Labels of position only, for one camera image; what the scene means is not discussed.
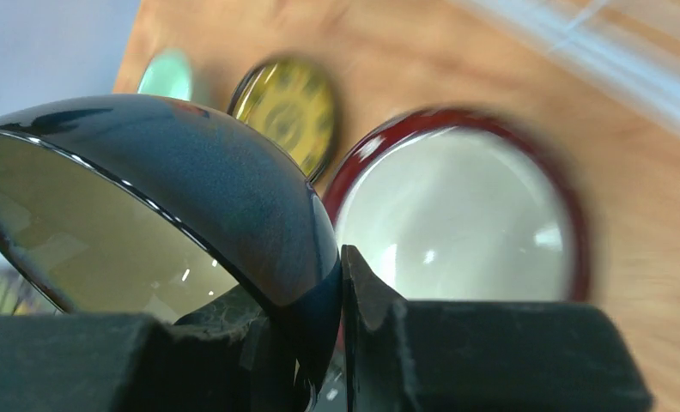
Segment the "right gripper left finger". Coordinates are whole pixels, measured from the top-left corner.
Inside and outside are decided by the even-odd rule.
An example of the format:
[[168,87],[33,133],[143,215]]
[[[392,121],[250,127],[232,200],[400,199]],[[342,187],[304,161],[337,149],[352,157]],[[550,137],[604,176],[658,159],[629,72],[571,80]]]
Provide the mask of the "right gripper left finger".
[[13,318],[0,284],[0,411],[291,411],[294,359],[232,288],[163,324],[125,314]]

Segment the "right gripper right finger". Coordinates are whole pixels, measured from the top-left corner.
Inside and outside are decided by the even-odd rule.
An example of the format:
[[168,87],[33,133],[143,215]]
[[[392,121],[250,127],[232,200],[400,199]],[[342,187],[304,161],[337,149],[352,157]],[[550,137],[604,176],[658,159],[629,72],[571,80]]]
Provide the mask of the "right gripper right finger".
[[341,251],[351,411],[649,411],[628,347],[576,303],[406,300]]

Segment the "brown-rimmed white plate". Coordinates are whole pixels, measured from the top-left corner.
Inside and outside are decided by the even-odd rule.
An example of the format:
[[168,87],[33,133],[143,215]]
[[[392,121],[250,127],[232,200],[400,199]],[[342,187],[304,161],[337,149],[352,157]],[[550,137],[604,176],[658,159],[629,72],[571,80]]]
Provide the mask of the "brown-rimmed white plate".
[[339,245],[419,300],[586,301],[594,254],[559,153],[509,118],[430,106],[345,156],[323,198]]

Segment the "dark blue bowl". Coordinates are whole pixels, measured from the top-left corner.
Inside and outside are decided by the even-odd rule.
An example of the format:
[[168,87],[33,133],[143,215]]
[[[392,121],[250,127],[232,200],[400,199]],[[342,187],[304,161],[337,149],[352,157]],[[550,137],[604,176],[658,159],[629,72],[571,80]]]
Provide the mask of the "dark blue bowl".
[[0,253],[63,312],[167,323],[245,290],[319,394],[341,263],[312,184],[231,116],[146,94],[60,100],[0,117]]

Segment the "yellow patterned black-rimmed plate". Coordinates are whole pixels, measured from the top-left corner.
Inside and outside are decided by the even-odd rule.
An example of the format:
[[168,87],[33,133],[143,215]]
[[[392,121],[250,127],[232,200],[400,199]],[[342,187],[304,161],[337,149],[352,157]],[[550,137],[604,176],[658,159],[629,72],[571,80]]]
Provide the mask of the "yellow patterned black-rimmed plate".
[[308,56],[285,52],[255,64],[226,113],[285,151],[312,183],[337,152],[342,101],[331,72]]

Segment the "light teal bowl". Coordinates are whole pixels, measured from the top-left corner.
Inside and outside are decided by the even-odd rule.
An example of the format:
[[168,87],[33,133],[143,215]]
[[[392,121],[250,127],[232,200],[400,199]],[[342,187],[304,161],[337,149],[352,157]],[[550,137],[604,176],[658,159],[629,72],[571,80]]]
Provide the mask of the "light teal bowl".
[[156,54],[143,72],[137,92],[190,101],[194,78],[187,56],[178,49]]

